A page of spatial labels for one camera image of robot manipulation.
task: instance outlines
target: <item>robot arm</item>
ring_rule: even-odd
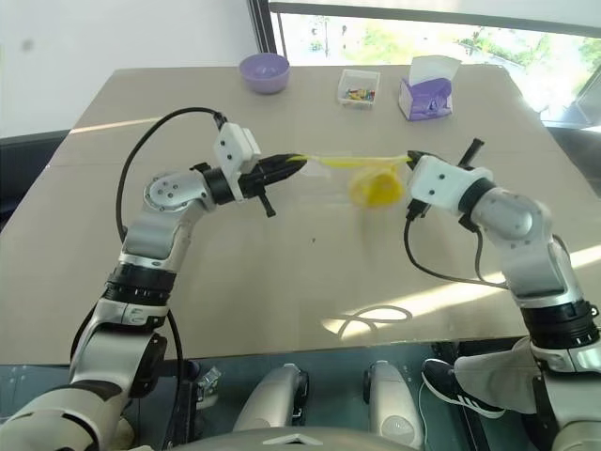
[[[533,383],[539,413],[559,431],[553,450],[598,449],[601,443],[601,340],[570,256],[551,232],[542,204],[493,183],[484,168],[460,167],[412,152],[408,221],[429,205],[484,229],[530,332],[542,371]]]
[[[484,168],[466,169],[423,155],[410,182],[414,199],[467,216],[499,251],[534,356],[555,372],[601,373],[601,342],[591,305],[542,204],[497,187]]]
[[[292,155],[259,160],[250,131],[226,122],[214,145],[220,167],[201,163],[155,177],[131,224],[105,290],[76,338],[69,384],[37,397],[0,428],[0,449],[103,451],[131,398],[155,387],[166,339],[155,332],[191,241],[193,227],[217,205],[258,196],[304,165]]]

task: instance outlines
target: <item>white wall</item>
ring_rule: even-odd
[[[246,0],[0,0],[0,136],[69,129],[115,69],[235,66]]]

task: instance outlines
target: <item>tissue box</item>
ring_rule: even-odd
[[[424,120],[444,117],[453,112],[451,81],[437,78],[411,86],[401,81],[398,104],[407,120]]]
[[[451,82],[461,61],[448,56],[416,56],[408,79],[401,80],[398,104],[407,120],[448,116],[453,112]]]

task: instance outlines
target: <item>gray pants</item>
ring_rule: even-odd
[[[491,406],[536,413],[532,379],[540,371],[527,336],[505,352],[459,357],[455,375],[461,388]]]

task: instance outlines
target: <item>person's leg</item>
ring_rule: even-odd
[[[511,350],[459,357],[455,362],[455,376],[466,392],[520,413],[536,413],[532,379],[540,374],[527,336]]]
[[[435,396],[488,418],[499,418],[504,409],[536,413],[532,378],[539,374],[528,337],[512,350],[460,357],[455,366],[428,359],[422,368],[424,383]]]

